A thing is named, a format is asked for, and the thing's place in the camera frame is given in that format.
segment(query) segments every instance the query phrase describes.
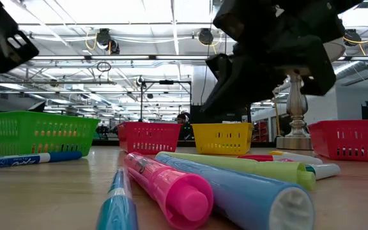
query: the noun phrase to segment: green highlighter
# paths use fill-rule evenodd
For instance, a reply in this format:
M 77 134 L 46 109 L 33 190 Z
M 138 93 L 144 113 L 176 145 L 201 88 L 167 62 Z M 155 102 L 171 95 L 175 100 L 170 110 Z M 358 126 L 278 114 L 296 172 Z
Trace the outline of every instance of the green highlighter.
M 256 160 L 242 158 L 171 153 L 166 151 L 161 151 L 158 154 L 166 154 L 170 157 L 191 160 L 237 172 L 250 173 L 280 181 L 297 183 L 307 190 L 314 190 L 316 183 L 314 173 L 306 171 L 305 164 L 299 162 L 257 162 Z

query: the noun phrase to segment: silver lamp base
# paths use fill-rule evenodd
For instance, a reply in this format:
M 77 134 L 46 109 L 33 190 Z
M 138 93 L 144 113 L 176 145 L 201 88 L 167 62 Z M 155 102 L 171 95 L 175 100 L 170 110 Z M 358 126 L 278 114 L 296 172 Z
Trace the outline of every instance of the silver lamp base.
M 278 137 L 276 148 L 283 150 L 313 150 L 310 137 Z

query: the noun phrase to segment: plastic basket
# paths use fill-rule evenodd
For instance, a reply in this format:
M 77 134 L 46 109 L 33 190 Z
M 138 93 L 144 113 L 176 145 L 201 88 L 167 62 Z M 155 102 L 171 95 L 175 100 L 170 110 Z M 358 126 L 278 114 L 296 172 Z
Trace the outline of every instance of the plastic basket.
M 308 128 L 315 153 L 332 160 L 368 161 L 368 120 L 320 121 Z
M 192 128 L 199 153 L 244 155 L 250 149 L 250 123 L 193 124 Z
M 124 122 L 118 125 L 120 148 L 142 154 L 176 151 L 180 128 L 179 124 Z
M 89 153 L 99 120 L 41 112 L 0 112 L 0 156 Z

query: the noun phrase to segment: desk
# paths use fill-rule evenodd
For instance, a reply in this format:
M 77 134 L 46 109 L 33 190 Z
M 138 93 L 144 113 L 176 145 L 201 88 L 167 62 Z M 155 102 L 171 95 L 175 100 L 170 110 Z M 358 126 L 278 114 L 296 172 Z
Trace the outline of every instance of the desk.
M 252 148 L 251 152 L 270 150 Z M 195 153 L 196 149 L 178 148 L 177 152 Z M 0 169 L 0 230 L 94 229 L 124 156 L 117 147 L 93 146 L 89 156 L 81 160 Z M 316 207 L 315 229 L 368 230 L 368 162 L 337 163 L 341 175 L 318 181 L 310 193 Z M 134 181 L 132 193 L 140 229 L 171 229 L 157 203 Z M 201 229 L 238 228 L 212 215 Z

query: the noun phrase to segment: red basket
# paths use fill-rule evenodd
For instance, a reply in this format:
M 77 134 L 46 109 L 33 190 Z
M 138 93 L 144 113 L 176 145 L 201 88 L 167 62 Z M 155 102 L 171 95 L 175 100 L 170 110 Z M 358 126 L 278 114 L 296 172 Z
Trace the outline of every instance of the red basket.
M 332 160 L 368 161 L 368 120 L 320 121 L 308 128 L 317 154 Z
M 142 154 L 176 151 L 180 128 L 179 124 L 124 122 L 118 125 L 120 148 Z

